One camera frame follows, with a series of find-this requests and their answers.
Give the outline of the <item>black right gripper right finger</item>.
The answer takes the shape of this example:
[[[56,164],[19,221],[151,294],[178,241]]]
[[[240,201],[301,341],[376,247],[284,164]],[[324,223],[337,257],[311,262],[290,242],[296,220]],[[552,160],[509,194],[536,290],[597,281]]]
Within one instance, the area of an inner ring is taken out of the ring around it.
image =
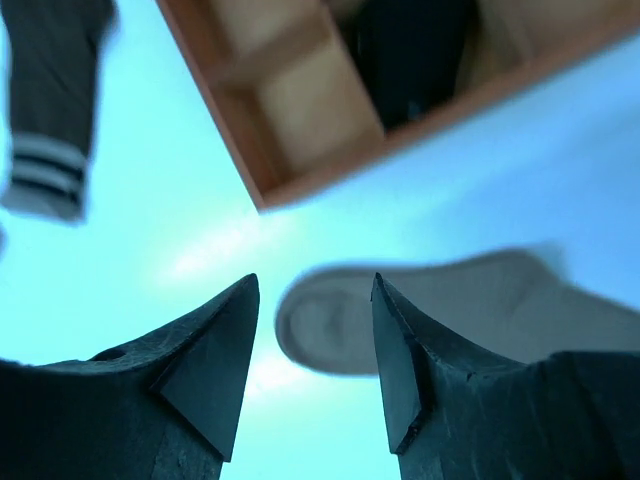
[[[523,364],[420,311],[383,277],[372,319],[390,451],[405,479],[635,479],[639,356]]]

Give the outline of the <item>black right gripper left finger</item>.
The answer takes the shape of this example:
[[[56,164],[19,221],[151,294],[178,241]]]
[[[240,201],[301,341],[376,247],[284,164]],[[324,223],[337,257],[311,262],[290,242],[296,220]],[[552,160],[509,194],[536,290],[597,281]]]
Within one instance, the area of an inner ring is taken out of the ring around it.
[[[3,361],[2,477],[218,478],[235,444],[259,302],[251,274],[86,361]]]

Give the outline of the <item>tan sock with maroon cuff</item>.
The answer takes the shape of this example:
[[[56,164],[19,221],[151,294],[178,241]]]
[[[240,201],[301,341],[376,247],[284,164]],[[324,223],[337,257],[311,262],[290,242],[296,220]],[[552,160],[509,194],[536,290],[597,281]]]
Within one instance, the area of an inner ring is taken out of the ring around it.
[[[639,313],[572,285],[550,245],[424,267],[353,266],[311,273],[282,298],[277,342],[317,372],[376,374],[371,292],[381,274],[413,305],[468,340],[532,362],[562,350],[636,351]]]

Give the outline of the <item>plain black sock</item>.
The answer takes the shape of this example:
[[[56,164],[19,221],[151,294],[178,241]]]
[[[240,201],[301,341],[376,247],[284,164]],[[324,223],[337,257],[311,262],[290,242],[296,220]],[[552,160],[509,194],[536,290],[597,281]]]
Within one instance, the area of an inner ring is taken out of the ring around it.
[[[472,1],[366,1],[347,44],[380,120],[393,130],[454,94]]]

